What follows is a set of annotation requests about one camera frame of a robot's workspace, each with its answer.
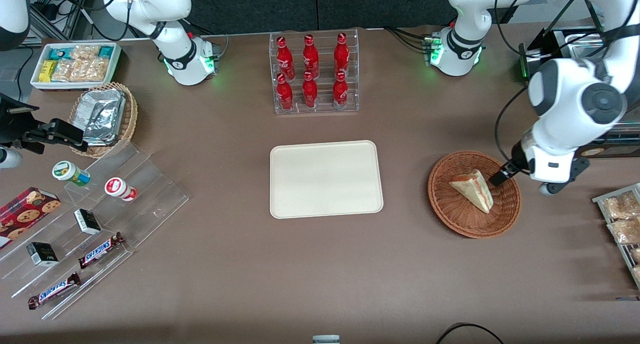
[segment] clear acrylic display stand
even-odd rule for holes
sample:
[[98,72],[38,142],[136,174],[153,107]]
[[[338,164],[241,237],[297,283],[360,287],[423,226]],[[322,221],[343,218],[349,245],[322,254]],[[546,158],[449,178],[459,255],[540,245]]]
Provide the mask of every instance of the clear acrylic display stand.
[[[31,228],[35,229],[32,235],[23,235],[25,239],[11,243],[11,247],[6,248],[10,250],[0,260],[2,285],[11,290],[11,297],[24,302],[25,310],[28,310],[31,296],[37,296],[78,272],[82,281],[80,287],[69,289],[34,310],[43,320],[55,319],[98,284],[188,200],[174,182],[160,173],[149,155],[132,143],[114,147],[91,164],[87,171],[91,174],[90,182],[86,186],[67,184],[58,194],[62,205]],[[135,200],[125,202],[105,194],[105,182],[114,176],[137,189]],[[74,216],[78,208],[93,212],[102,227],[99,234],[89,235],[80,230]],[[89,267],[80,269],[78,259],[117,232],[126,242]],[[50,268],[34,265],[26,250],[30,242],[51,244],[58,264]]]
[[[346,83],[349,86],[347,92],[347,104],[344,109],[334,108],[334,50],[338,45],[338,34],[347,35],[349,47],[349,74]],[[315,47],[320,56],[320,77],[315,82],[318,86],[318,105],[314,109],[308,108],[304,103],[302,83],[304,82],[305,63],[302,58],[302,50],[305,48],[305,35],[313,35]],[[293,55],[295,79],[289,82],[293,90],[293,110],[284,111],[278,99],[276,90],[278,82],[276,76],[281,72],[278,66],[278,45],[276,39],[285,37],[286,46]],[[360,109],[359,83],[360,83],[360,47],[358,43],[358,30],[326,30],[310,32],[280,32],[272,33],[269,37],[269,60],[271,65],[271,84],[273,86],[273,102],[277,115],[292,114],[340,114],[345,112],[357,112]]]

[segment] wicker basket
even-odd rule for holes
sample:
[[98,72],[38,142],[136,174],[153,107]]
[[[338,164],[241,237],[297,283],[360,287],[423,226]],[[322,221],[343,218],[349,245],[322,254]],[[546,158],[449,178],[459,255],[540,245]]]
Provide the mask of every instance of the wicker basket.
[[457,175],[480,170],[485,180],[494,175],[501,163],[482,152],[453,152],[435,164],[429,175],[429,201],[438,217],[449,228],[469,238],[486,239],[505,234],[521,212],[522,199],[518,183],[507,180],[499,187],[487,182],[493,207],[485,214],[462,196],[449,182]]
[[[114,148],[114,146],[116,146],[117,144],[119,147],[121,147],[121,145],[119,144],[128,142],[133,137],[133,133],[136,130],[136,120],[138,119],[138,104],[136,103],[136,98],[131,95],[131,91],[126,86],[119,84],[119,82],[110,82],[108,84],[103,84],[91,88],[85,91],[85,93],[92,91],[105,91],[107,89],[118,89],[122,91],[126,96],[125,109],[124,114],[122,114],[118,141],[112,146],[89,146],[89,149],[87,149],[86,152],[71,148],[71,150],[73,150],[73,152],[77,155],[98,159],[105,155],[109,150]],[[75,101],[75,105],[73,106],[73,109],[71,109],[71,115],[69,115],[69,123],[73,123],[74,121],[76,110],[78,109],[78,103],[80,103],[80,98],[82,98],[82,95],[80,95],[78,100]]]

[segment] brown table surface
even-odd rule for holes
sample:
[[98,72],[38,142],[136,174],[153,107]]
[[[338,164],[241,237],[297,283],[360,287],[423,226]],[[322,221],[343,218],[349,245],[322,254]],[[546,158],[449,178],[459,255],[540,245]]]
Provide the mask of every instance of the brown table surface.
[[[542,25],[504,27],[520,43]],[[499,157],[494,120],[522,87],[517,55],[493,28],[473,71],[448,77],[388,32],[359,35],[359,113],[296,118],[274,114],[267,34],[231,37],[219,75],[190,87],[167,75],[151,41],[123,41],[114,80],[139,105],[134,142],[192,198],[54,321],[0,287],[0,342],[304,344],[334,333],[425,344],[473,322],[508,344],[637,343],[640,302],[613,299],[638,292],[590,198],[640,182],[638,160],[594,160],[553,197],[519,175],[516,225],[462,237],[435,216],[426,179],[453,151]],[[66,119],[78,95],[34,90],[29,102],[38,119]],[[503,117],[505,148],[535,120],[521,96]],[[382,211],[270,215],[272,148],[365,139],[377,145]],[[61,191],[51,167],[63,159],[91,162],[60,145],[25,152],[2,171],[0,203],[29,186]]]

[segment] bread slice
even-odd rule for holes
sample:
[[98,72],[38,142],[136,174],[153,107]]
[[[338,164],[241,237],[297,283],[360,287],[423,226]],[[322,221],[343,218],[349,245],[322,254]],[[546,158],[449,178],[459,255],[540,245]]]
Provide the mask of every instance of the bread slice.
[[469,174],[453,177],[449,184],[486,214],[489,214],[489,211],[494,206],[494,198],[491,196],[491,191],[489,191],[487,182],[478,169]]

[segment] red bottle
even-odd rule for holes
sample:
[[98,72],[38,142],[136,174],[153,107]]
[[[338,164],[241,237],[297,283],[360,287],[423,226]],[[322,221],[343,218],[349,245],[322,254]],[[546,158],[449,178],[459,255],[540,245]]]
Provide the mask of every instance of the red bottle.
[[318,79],[320,76],[320,55],[318,55],[318,49],[314,45],[313,35],[304,35],[302,57],[304,58],[304,70],[310,71],[313,79]]
[[304,105],[309,109],[314,109],[318,105],[318,84],[314,80],[314,75],[304,72],[304,82],[302,83],[302,93],[304,93]]
[[338,34],[338,45],[333,51],[333,71],[335,75],[344,72],[344,76],[349,76],[349,47],[347,46],[347,34]]
[[345,82],[345,72],[336,74],[336,82],[333,84],[333,107],[343,110],[347,106],[347,91],[349,86]]
[[293,110],[293,91],[291,85],[287,82],[287,78],[283,73],[278,73],[278,86],[276,91],[278,92],[278,99],[282,110],[290,112]]
[[276,39],[278,43],[278,66],[280,71],[286,76],[286,80],[291,82],[296,77],[296,69],[293,68],[293,55],[287,47],[287,41],[284,36]]

